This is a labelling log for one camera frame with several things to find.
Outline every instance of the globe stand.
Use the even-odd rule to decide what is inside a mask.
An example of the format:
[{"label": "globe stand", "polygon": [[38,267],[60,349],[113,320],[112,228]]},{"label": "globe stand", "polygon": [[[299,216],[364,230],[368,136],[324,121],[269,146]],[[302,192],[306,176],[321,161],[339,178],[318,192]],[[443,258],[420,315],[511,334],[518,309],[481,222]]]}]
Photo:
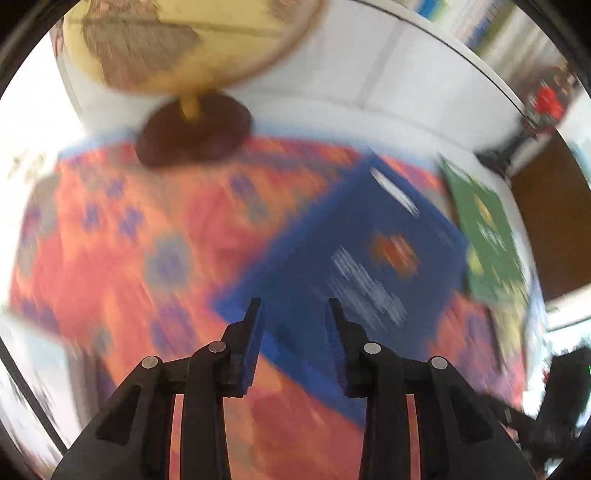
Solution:
[{"label": "globe stand", "polygon": [[164,167],[219,160],[234,152],[251,132],[251,113],[227,95],[199,95],[194,107],[197,112],[186,115],[177,100],[152,114],[135,143],[143,165]]}]

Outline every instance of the wooden door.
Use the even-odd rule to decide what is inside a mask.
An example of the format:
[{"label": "wooden door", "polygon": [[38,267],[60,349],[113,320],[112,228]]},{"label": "wooden door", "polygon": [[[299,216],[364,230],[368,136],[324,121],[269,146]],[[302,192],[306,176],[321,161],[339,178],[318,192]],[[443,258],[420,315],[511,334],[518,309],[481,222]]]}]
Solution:
[{"label": "wooden door", "polygon": [[545,301],[591,283],[591,190],[562,137],[518,172],[511,190]]}]

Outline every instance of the patterned rug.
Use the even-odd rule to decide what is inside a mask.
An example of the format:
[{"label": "patterned rug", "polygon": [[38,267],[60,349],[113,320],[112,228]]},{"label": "patterned rug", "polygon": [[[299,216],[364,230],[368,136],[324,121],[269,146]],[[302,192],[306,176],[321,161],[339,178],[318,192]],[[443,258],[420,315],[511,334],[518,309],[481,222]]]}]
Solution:
[{"label": "patterned rug", "polygon": [[[212,296],[240,279],[359,157],[334,144],[252,138],[228,161],[147,171],[131,140],[70,151],[31,196],[11,307],[93,348],[114,385],[147,355],[191,355],[224,331]],[[449,211],[441,178],[386,160]],[[521,354],[499,370],[482,306],[457,293],[429,337],[432,354],[448,358],[475,389],[520,404]],[[248,395],[226,400],[225,412],[235,479],[358,476],[362,428],[265,358]],[[177,414],[173,479],[179,438]]]}]

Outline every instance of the red object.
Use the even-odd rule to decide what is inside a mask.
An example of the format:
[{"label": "red object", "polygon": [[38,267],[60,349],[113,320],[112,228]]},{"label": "red object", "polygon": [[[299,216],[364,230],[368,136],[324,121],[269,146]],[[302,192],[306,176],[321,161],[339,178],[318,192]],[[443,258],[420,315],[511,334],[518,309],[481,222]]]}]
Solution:
[{"label": "red object", "polygon": [[549,114],[556,120],[564,115],[564,106],[556,98],[556,92],[548,85],[542,85],[533,101],[534,110],[540,115]]}]

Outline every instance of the globe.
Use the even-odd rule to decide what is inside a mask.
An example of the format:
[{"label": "globe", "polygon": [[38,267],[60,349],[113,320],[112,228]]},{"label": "globe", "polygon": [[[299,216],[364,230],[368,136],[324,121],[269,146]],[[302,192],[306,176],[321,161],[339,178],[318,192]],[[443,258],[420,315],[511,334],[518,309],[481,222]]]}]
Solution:
[{"label": "globe", "polygon": [[179,97],[137,141],[163,165],[227,155],[249,134],[246,107],[222,86],[269,68],[320,18],[325,0],[83,0],[64,19],[73,61],[93,80]]}]

